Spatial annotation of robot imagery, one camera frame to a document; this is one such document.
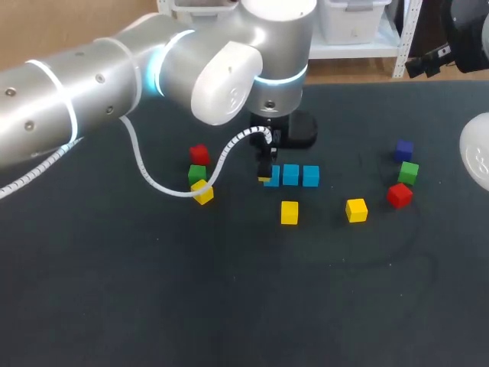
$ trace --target white round object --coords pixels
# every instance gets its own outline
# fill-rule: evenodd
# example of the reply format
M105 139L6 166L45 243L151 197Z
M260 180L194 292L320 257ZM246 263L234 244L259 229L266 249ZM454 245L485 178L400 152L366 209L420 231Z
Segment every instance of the white round object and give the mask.
M295 21L312 13L317 0L241 0L253 15L267 21Z
M489 190L489 113L470 121L460 137L460 154L465 168L485 190Z
M254 78L263 70L260 52L229 42L207 64L192 91L192 113L209 125L231 121L248 99Z

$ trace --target yellow cube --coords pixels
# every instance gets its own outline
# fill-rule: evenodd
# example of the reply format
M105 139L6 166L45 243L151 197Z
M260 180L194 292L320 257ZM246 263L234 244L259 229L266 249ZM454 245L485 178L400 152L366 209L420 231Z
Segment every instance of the yellow cube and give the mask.
M282 202L282 224L295 226L299 222L299 203L296 201Z
M355 199L346 202L346 215L350 223L365 222L367 220L368 209L365 200Z
M198 191L198 190L202 189L206 184L207 184L207 181L200 180L200 181L196 182L195 184L193 184L190 187L190 189L191 189L191 191ZM207 204L209 201L214 199L214 189L211 187L205 193L201 193L200 195L195 196L194 199L197 200L197 202L200 205Z

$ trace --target green cube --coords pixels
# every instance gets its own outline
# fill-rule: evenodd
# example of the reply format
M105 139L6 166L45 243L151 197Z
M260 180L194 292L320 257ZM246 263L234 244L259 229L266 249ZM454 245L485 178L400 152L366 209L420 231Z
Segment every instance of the green cube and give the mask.
M192 186L200 180L207 180L206 166L192 164L189 170L189 185Z
M418 177L419 166L410 162L403 162L399 173L399 182L403 184L414 185Z

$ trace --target shelf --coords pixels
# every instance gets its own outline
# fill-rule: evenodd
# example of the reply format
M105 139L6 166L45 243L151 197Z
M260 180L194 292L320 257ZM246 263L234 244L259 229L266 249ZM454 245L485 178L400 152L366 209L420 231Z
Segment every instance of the shelf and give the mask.
M362 57L397 57L400 37L396 27L384 12L381 25L370 44L328 45L319 29L319 19L314 24L313 44L309 58L314 59L354 59Z

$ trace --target wooden wall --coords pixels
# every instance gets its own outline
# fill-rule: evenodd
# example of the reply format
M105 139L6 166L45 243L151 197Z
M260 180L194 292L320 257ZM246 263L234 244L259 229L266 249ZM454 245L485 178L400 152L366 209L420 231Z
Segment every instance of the wooden wall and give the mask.
M0 70L114 34L156 0L0 0Z

